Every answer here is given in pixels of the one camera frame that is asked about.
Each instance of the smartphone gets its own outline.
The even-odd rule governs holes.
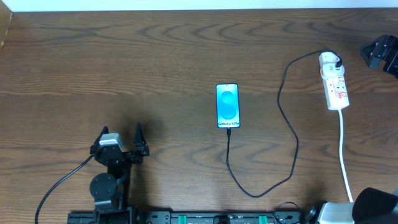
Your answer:
[[[239,114],[238,84],[218,84],[217,95],[217,127],[238,128],[241,125]]]

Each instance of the green terminal block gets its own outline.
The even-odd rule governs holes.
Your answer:
[[[268,224],[266,216],[259,216],[259,224]]]
[[[179,215],[178,216],[178,224],[187,224],[187,216],[186,215]]]

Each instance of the wood grain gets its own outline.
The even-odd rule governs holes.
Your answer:
[[[251,193],[287,177],[295,139],[276,104],[285,66],[338,52],[351,105],[345,161],[354,198],[398,181],[398,81],[371,70],[360,46],[398,35],[398,9],[17,13],[0,52],[0,223],[32,223],[48,189],[88,157],[101,128],[131,148],[142,122],[151,155],[132,172],[131,202],[178,210],[272,210],[283,201],[346,202],[338,115],[328,111],[316,56],[288,73],[282,107],[300,139],[292,179],[246,197],[225,166],[215,85],[239,84],[231,168]],[[91,161],[60,185],[41,223],[92,210]]]

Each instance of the black charging cable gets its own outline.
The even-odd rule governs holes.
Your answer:
[[[328,50],[328,49],[317,50],[317,51],[311,52],[311,53],[309,53],[309,54],[303,55],[303,56],[301,56],[301,57],[299,57],[299,58],[296,58],[296,59],[294,59],[293,61],[291,61],[289,64],[287,64],[286,69],[285,69],[285,73],[284,73],[284,77],[283,77],[283,80],[282,80],[282,84],[281,84],[280,87],[279,87],[278,97],[277,97],[278,107],[279,107],[280,113],[282,113],[282,116],[284,117],[284,119],[285,119],[287,125],[289,126],[290,130],[292,130],[293,135],[294,135],[294,137],[296,138],[296,150],[295,150],[295,154],[294,154],[294,159],[293,159],[293,164],[292,164],[292,170],[290,171],[290,174],[289,174],[289,176],[288,176],[286,179],[280,181],[279,183],[275,184],[274,186],[272,186],[272,187],[270,187],[268,190],[266,190],[264,193],[259,194],[259,195],[252,195],[252,194],[250,194],[249,192],[245,191],[245,190],[243,189],[243,187],[239,184],[239,182],[236,180],[234,174],[233,174],[232,171],[231,171],[231,168],[229,167],[229,141],[230,141],[230,138],[231,138],[231,128],[227,128],[227,130],[226,130],[226,135],[227,135],[227,137],[228,137],[228,143],[227,143],[227,147],[226,147],[226,166],[227,166],[227,168],[228,168],[229,174],[231,174],[231,177],[232,177],[232,179],[234,179],[236,185],[237,185],[237,186],[243,191],[243,193],[246,194],[247,196],[252,197],[252,198],[259,198],[259,197],[262,197],[262,196],[264,196],[265,194],[267,194],[268,192],[270,192],[272,189],[274,189],[274,188],[278,187],[279,185],[283,184],[284,182],[288,181],[288,180],[293,176],[294,167],[295,167],[296,160],[297,160],[297,154],[299,153],[299,137],[297,137],[296,132],[294,131],[292,125],[291,125],[291,124],[289,123],[289,121],[287,120],[286,115],[285,115],[284,111],[282,110],[282,107],[280,106],[280,101],[279,101],[279,99],[280,99],[280,93],[282,92],[282,89],[283,89],[283,87],[284,87],[284,85],[285,85],[287,69],[288,69],[294,62],[296,62],[296,61],[298,61],[298,60],[300,60],[300,59],[302,59],[302,58],[308,57],[308,56],[310,56],[310,55],[319,54],[319,53],[324,53],[324,52],[331,52],[331,53],[335,54],[335,55],[339,58],[339,61],[336,62],[336,68],[340,68],[340,67],[341,67],[341,65],[343,64],[343,59],[341,59],[341,57],[340,57],[338,54],[334,53],[334,51]]]
[[[277,221],[279,224],[283,224],[280,222],[280,217],[278,215],[276,215],[276,213],[278,212],[278,209],[280,209],[281,207],[285,206],[285,205],[294,205],[296,206],[296,208],[301,211],[302,209],[296,205],[296,203],[294,202],[282,202],[280,205],[278,205],[278,207],[275,208],[274,213],[272,214],[272,216],[274,217],[274,220]],[[298,218],[298,222],[295,222],[293,224],[300,224],[300,223],[308,223],[309,220],[304,220],[304,222],[301,221],[301,216]]]
[[[91,158],[93,158],[94,156],[91,155],[89,156],[82,164],[80,164],[80,166],[78,166],[76,169],[74,169],[72,172],[70,172],[68,175],[66,175],[65,177],[62,177],[62,179],[60,179],[56,184],[54,184],[54,186],[52,186],[52,188],[47,192],[47,194],[44,195],[42,201],[40,202],[39,206],[37,207],[36,210],[36,215],[35,215],[35,224],[39,224],[39,213],[40,213],[40,209],[42,209],[42,206],[45,202],[45,199],[47,199],[47,197],[51,194],[51,192],[58,187],[58,185],[60,185],[64,180],[68,179],[71,175],[73,175],[74,173],[76,173],[77,171],[79,171],[84,165],[87,164],[88,161],[91,160]]]

